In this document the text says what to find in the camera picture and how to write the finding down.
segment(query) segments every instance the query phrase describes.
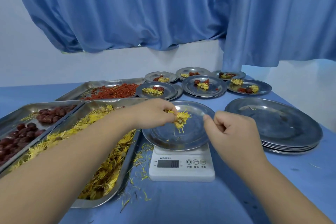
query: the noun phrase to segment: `forearm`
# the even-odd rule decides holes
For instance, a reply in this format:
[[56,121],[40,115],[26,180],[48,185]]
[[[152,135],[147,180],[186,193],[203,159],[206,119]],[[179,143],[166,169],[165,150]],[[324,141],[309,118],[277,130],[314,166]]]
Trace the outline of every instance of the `forearm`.
[[270,163],[242,175],[261,202],[272,224],[332,222]]
[[[57,223],[116,143],[134,129],[124,114],[112,112],[0,179],[4,223]],[[14,208],[9,201],[16,202]]]

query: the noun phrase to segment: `hand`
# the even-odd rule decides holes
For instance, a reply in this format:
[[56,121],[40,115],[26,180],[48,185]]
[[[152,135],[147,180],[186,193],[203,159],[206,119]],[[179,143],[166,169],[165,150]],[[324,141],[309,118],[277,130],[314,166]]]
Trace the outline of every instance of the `hand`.
[[127,119],[134,124],[134,128],[155,128],[176,120],[175,106],[163,99],[150,99],[140,104],[123,108],[127,112]]
[[254,119],[229,112],[204,115],[204,129],[218,154],[239,176],[269,164]]

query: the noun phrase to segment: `right hand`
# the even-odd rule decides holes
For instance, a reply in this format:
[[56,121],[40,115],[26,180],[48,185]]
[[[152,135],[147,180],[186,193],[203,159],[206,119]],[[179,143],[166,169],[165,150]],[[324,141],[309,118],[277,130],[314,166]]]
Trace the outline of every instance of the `right hand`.
[[204,129],[220,157],[239,176],[269,164],[254,119],[218,111],[204,115]]

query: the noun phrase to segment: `rectangular metal tray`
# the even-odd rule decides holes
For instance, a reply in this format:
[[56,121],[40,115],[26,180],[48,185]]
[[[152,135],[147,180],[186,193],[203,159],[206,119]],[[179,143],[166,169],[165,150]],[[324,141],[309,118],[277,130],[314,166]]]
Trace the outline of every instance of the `rectangular metal tray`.
[[[20,156],[22,156],[29,147],[35,145],[38,141],[40,141],[43,137],[45,137],[50,131],[60,125],[65,119],[67,119],[70,115],[72,115],[76,110],[78,110],[85,102],[82,100],[70,100],[70,101],[59,101],[59,102],[44,102],[44,103],[34,103],[25,105],[16,111],[9,113],[8,115],[0,118],[0,138],[5,138],[10,132],[16,130],[16,125],[20,123],[27,124],[29,122],[33,122],[36,124],[38,129],[45,129],[46,131],[36,137],[33,141],[31,141],[25,148],[20,150],[17,154],[15,154],[10,160],[8,160],[3,166],[0,167],[0,173],[9,167],[14,161],[16,161]],[[34,117],[31,120],[20,121],[21,119],[29,116],[30,114],[37,112],[41,109],[51,109],[53,107],[58,106],[66,106],[66,105],[77,105],[76,108],[71,110],[71,112],[67,113],[64,117],[62,117],[59,121],[54,124],[41,124]]]
[[63,101],[63,100],[73,100],[73,99],[81,99],[91,95],[91,90],[97,87],[114,87],[117,85],[121,85],[123,83],[135,83],[135,84],[143,84],[146,82],[145,78],[132,78],[132,79],[121,79],[121,80],[107,80],[107,81],[90,81],[85,82],[72,91],[64,94],[63,96],[57,98],[55,101]]
[[[52,133],[61,133],[65,130],[71,129],[80,119],[84,118],[89,112],[99,109],[100,107],[105,107],[107,105],[112,105],[114,108],[117,107],[123,107],[123,106],[130,106],[135,105],[138,103],[141,103],[143,101],[147,100],[147,98],[118,98],[118,99],[106,99],[106,100],[91,100],[87,101],[77,112],[75,112],[72,116],[70,116],[68,119],[66,119],[62,124],[60,124],[57,128],[55,128]],[[107,201],[109,201],[112,197],[115,196],[115,194],[120,189],[122,182],[124,180],[124,177],[127,173],[128,167],[132,160],[132,155],[136,146],[136,142],[139,138],[140,131],[136,131],[133,140],[135,140],[134,143],[131,144],[131,146],[128,149],[128,152],[126,154],[125,160],[121,166],[121,170],[118,176],[118,179],[115,183],[115,186],[113,189],[105,196],[103,196],[100,199],[97,200],[85,200],[85,199],[77,199],[71,208],[94,208],[97,206],[100,206]],[[20,159],[27,158],[27,155],[22,155],[17,161],[13,163],[16,164]],[[6,175],[9,172],[9,169],[5,170],[2,174],[0,174],[0,177]]]

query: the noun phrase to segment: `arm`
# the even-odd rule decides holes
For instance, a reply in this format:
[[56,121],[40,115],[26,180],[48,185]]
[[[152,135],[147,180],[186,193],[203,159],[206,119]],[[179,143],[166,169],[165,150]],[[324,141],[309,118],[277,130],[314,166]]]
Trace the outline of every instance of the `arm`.
[[177,112],[162,99],[111,112],[0,179],[2,223],[58,223],[126,133],[174,122],[163,110]]
[[332,224],[268,162],[252,118],[217,112],[214,120],[204,116],[204,128],[218,154],[257,196],[273,224]]

